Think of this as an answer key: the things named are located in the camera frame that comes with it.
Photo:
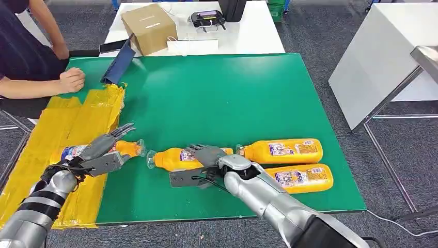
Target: yellow tape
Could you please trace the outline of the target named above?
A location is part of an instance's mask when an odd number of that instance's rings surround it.
[[[103,90],[90,90],[83,105],[76,97],[51,98],[0,195],[1,227],[39,181],[54,151],[88,144],[117,126],[123,97],[123,88],[109,85]],[[105,182],[106,175],[87,177],[69,195],[53,228],[96,227]]]

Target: green cutting mat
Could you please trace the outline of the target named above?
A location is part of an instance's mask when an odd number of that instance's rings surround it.
[[[79,59],[70,66],[81,68],[93,88],[111,60]],[[320,211],[365,209],[299,54],[141,57],[122,81],[128,87],[120,124],[137,127],[127,141],[143,138],[148,150],[164,151],[190,143],[234,148],[258,140],[317,138],[334,185],[294,197]],[[144,158],[134,158],[108,175],[96,223],[245,216],[254,214],[226,192],[171,188],[167,171],[148,169]]]

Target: robot finger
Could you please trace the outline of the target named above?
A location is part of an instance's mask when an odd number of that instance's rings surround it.
[[[127,123],[117,129],[115,129],[113,132],[111,132],[111,135],[114,136],[117,140],[125,136],[128,132],[135,130],[136,128],[133,127],[134,123]]]

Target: human arm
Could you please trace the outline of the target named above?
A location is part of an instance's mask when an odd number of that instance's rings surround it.
[[[10,99],[31,99],[77,92],[84,87],[85,74],[78,68],[61,73],[59,80],[28,81],[0,79],[0,96]]]
[[[59,59],[67,59],[69,51],[66,42],[47,5],[43,0],[29,0],[29,8],[44,30],[49,34],[53,52]]]

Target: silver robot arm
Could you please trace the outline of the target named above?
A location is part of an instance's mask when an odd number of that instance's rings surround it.
[[[219,158],[218,164],[220,168],[227,166],[230,169],[224,176],[227,190],[258,217],[268,221],[288,247],[369,248],[366,241],[334,217],[315,211],[290,196],[259,164],[236,154]],[[251,173],[257,175],[245,180],[239,174],[244,170],[253,170]],[[322,246],[327,242],[334,243]]]
[[[259,164],[237,154],[227,155],[213,146],[191,145],[186,150],[204,168],[170,173],[173,186],[204,186],[223,177],[226,189],[267,220],[289,248],[369,248],[365,240],[334,217],[290,196]],[[206,176],[197,176],[199,172]]]
[[[116,171],[129,157],[109,152],[116,141],[129,131],[133,123],[102,135],[71,161],[48,166],[31,194],[0,231],[0,247],[40,248],[57,219],[68,195],[85,179]]]

